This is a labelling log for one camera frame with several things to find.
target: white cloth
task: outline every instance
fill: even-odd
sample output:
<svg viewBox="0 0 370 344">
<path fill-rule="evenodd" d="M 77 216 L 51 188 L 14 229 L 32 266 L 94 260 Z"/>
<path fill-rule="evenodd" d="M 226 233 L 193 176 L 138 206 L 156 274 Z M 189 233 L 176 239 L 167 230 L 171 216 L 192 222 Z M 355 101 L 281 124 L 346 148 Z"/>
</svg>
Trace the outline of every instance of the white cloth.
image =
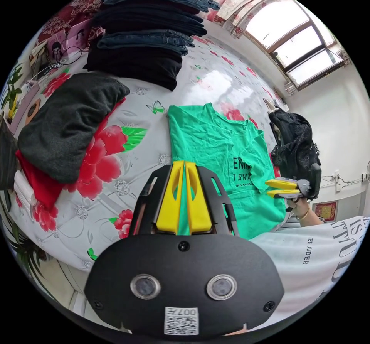
<svg viewBox="0 0 370 344">
<path fill-rule="evenodd" d="M 369 222 L 370 218 L 357 216 L 264 233 L 250 240 L 273 260 L 285 291 L 271 317 L 252 330 L 288 318 L 330 291 L 356 255 Z"/>
<path fill-rule="evenodd" d="M 22 191 L 19 189 L 18 185 L 14 183 L 14 191 L 18 196 L 19 201 L 22 203 L 23 208 L 26 210 L 27 214 L 31 217 L 32 214 L 32 205 L 27 201 L 23 196 Z"/>
<path fill-rule="evenodd" d="M 19 192 L 21 192 L 23 198 L 26 199 L 27 203 L 29 203 L 31 206 L 35 206 L 37 203 L 35 193 L 31 185 L 28 183 L 27 178 L 20 170 L 17 170 L 17 172 L 15 173 L 14 183 L 17 185 Z"/>
</svg>

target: red cloth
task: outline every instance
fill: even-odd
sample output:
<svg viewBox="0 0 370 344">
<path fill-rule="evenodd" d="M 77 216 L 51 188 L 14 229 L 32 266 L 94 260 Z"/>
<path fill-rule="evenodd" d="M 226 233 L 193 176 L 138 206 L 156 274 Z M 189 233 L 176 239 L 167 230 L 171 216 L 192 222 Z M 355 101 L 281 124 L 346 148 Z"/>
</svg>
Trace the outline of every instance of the red cloth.
<svg viewBox="0 0 370 344">
<path fill-rule="evenodd" d="M 41 202 L 48 210 L 51 210 L 64 185 L 28 162 L 19 150 L 15 154 L 29 184 L 34 190 L 36 200 Z"/>
</svg>

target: stack of folded clothes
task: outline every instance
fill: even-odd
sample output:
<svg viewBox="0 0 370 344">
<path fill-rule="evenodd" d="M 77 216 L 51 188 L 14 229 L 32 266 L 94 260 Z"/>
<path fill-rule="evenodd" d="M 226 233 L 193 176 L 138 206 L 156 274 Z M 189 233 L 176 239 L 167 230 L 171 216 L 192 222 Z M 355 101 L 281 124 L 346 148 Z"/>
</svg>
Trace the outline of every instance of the stack of folded clothes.
<svg viewBox="0 0 370 344">
<path fill-rule="evenodd" d="M 219 10 L 213 0 L 102 0 L 101 11 L 92 20 L 105 34 L 90 45 L 88 71 L 135 78 L 176 88 L 192 36 L 207 34 L 197 16 L 209 8 Z"/>
</svg>

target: hand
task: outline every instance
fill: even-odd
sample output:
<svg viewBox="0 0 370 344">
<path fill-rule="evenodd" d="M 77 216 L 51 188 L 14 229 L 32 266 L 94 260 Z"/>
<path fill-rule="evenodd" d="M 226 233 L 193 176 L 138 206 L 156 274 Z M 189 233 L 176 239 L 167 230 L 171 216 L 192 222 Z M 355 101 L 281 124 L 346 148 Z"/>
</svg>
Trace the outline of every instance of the hand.
<svg viewBox="0 0 370 344">
<path fill-rule="evenodd" d="M 304 198 L 300 198 L 297 202 L 288 200 L 287 203 L 289 207 L 294 209 L 294 213 L 298 218 L 303 217 L 309 209 L 307 199 Z"/>
</svg>

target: person's arm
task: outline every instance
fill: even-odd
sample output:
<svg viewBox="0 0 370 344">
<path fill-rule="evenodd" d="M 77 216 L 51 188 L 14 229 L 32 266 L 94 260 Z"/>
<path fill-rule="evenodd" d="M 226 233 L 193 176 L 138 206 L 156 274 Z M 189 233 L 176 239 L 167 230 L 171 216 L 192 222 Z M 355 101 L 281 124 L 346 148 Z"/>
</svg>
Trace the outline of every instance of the person's arm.
<svg viewBox="0 0 370 344">
<path fill-rule="evenodd" d="M 299 199 L 297 203 L 288 200 L 288 206 L 293 208 L 293 212 L 299 220 L 301 227 L 323 224 L 319 217 L 309 207 L 307 199 Z"/>
</svg>

